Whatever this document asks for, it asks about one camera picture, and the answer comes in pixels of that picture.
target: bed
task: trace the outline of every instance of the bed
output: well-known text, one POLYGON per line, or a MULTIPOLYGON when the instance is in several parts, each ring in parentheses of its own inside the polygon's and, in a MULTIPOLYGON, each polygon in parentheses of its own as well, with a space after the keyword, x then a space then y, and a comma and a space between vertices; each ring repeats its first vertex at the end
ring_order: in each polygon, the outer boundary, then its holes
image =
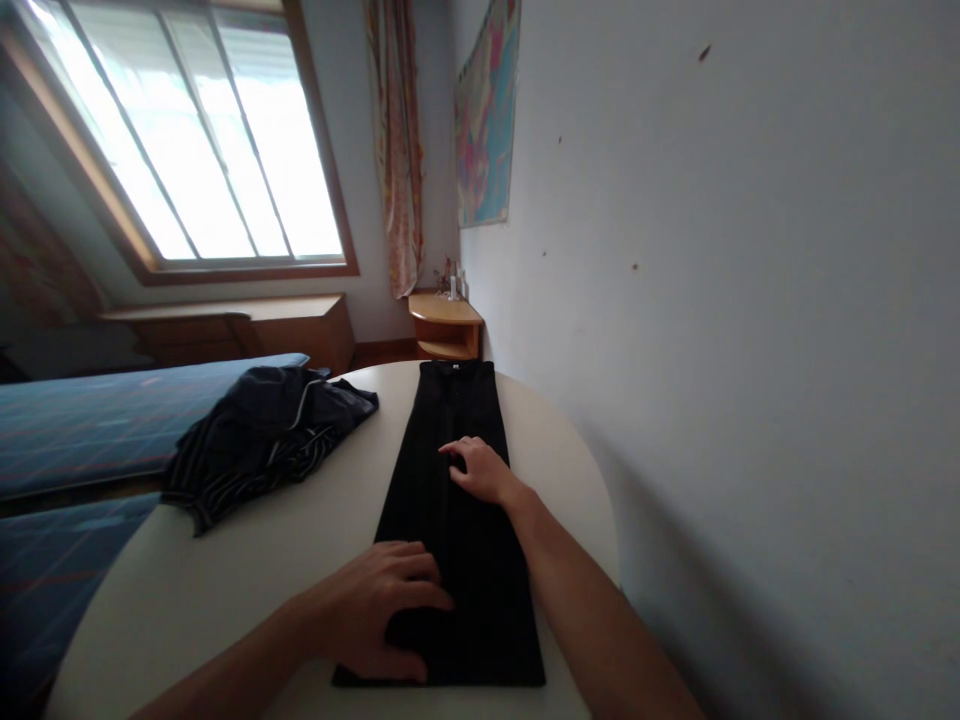
POLYGON ((107 570, 159 493, 0 520, 0 707, 39 717, 107 570))
POLYGON ((258 365, 302 353, 0 386, 0 501, 157 475, 190 425, 258 365))

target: folded black trousers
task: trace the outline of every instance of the folded black trousers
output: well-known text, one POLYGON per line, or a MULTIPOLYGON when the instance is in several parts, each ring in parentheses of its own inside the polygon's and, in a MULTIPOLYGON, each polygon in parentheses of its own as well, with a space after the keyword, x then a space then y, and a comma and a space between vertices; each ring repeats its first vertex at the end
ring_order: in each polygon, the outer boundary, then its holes
MULTIPOLYGON (((456 608, 397 613, 387 642, 419 653, 428 685, 540 686, 545 682, 523 551, 506 513, 450 480, 438 448, 478 436, 506 461, 507 439, 493 363, 420 365, 413 411, 387 491, 375 542, 420 540, 433 553, 456 608)), ((343 667, 339 686, 397 683, 364 680, 343 667)))

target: white table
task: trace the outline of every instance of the white table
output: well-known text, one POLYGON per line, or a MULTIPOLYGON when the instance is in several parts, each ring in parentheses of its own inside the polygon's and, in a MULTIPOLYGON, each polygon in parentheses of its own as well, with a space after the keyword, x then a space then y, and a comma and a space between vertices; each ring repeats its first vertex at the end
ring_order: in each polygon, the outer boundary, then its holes
MULTIPOLYGON (((393 363, 344 376, 379 393, 380 410, 302 485, 254 501, 199 539, 186 512, 158 507, 90 604, 47 717, 126 717, 369 547, 418 366, 393 363)), ((570 422, 526 386, 498 373, 497 392, 513 469, 617 583, 613 512, 590 451, 570 422)), ((543 688, 334 688, 333 664, 315 662, 301 668, 268 716, 586 717, 539 607, 536 616, 543 688)))

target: curtain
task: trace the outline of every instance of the curtain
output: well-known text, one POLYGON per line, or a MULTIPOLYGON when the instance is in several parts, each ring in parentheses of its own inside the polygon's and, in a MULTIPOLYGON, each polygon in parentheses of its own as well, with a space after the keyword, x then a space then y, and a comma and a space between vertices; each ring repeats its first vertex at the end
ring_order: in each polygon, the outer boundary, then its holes
POLYGON ((45 326, 95 320, 103 311, 93 281, 2 162, 0 282, 45 326))
POLYGON ((366 0, 377 173, 390 257, 390 288, 413 292, 423 269, 416 37, 410 0, 366 0))

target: map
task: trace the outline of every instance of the map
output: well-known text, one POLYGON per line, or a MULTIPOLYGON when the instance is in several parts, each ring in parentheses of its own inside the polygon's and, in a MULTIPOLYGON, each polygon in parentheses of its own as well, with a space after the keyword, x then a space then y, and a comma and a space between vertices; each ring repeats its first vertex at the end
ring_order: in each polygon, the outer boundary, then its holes
POLYGON ((460 227, 507 219, 519 44, 520 0, 491 0, 457 78, 460 227))

